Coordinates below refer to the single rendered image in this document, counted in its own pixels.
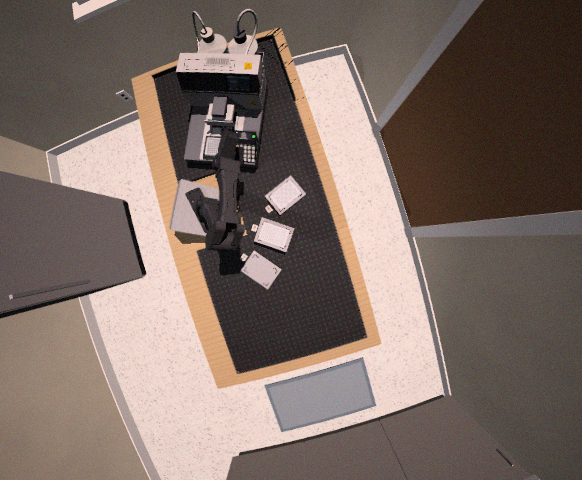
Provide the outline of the white plastic bottle with black cap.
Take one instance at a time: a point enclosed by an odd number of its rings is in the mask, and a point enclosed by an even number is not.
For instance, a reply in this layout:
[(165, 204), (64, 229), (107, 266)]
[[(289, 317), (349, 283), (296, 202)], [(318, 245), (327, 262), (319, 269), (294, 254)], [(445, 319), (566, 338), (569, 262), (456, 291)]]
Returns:
[(199, 53), (229, 53), (226, 39), (219, 34), (214, 34), (210, 27), (201, 30), (202, 40), (200, 41)]
[[(240, 34), (238, 34), (237, 29), (235, 29), (233, 31), (234, 38), (230, 41), (229, 46), (228, 46), (229, 54), (245, 54), (247, 46), (252, 38), (252, 36), (246, 35), (246, 32), (243, 28), (240, 28), (239, 30), (240, 30)], [(259, 49), (258, 49), (258, 44), (257, 44), (257, 41), (255, 38), (254, 38), (254, 40), (249, 48), (248, 54), (260, 55)]]

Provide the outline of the light grey machine housing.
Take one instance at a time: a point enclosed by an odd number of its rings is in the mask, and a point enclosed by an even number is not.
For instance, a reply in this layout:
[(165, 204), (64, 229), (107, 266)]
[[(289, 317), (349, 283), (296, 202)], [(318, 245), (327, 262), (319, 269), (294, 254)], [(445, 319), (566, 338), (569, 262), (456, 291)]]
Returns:
[(245, 148), (240, 167), (257, 169), (268, 94), (263, 69), (261, 55), (180, 53), (176, 74), (193, 105), (185, 161), (212, 165), (206, 139), (220, 138), (220, 128), (230, 126), (239, 135), (236, 146)]

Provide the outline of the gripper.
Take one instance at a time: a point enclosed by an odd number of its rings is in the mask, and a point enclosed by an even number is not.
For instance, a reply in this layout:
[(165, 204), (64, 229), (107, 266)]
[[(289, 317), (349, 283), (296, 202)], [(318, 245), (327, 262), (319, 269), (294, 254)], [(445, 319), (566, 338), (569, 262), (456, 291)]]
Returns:
[(244, 164), (244, 147), (239, 147), (239, 157), (236, 157), (235, 160), (238, 160), (240, 165)]

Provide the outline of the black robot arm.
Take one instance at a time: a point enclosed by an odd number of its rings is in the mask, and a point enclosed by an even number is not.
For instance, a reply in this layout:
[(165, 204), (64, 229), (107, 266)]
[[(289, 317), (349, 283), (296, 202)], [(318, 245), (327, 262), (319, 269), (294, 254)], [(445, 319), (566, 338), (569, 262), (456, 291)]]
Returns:
[[(186, 192), (186, 197), (195, 215), (204, 232), (207, 232), (205, 239), (206, 250), (234, 252), (245, 233), (245, 225), (240, 224), (237, 211), (237, 184), (240, 174), (240, 162), (234, 160), (234, 158), (239, 156), (239, 147), (236, 147), (239, 135), (234, 131), (235, 128), (232, 127), (220, 128), (222, 136), (218, 153), (212, 162), (212, 168), (215, 169), (215, 178), (217, 178), (219, 187), (219, 201), (208, 197), (200, 198), (200, 196), (204, 195), (199, 187)], [(232, 232), (231, 229), (236, 230)]]

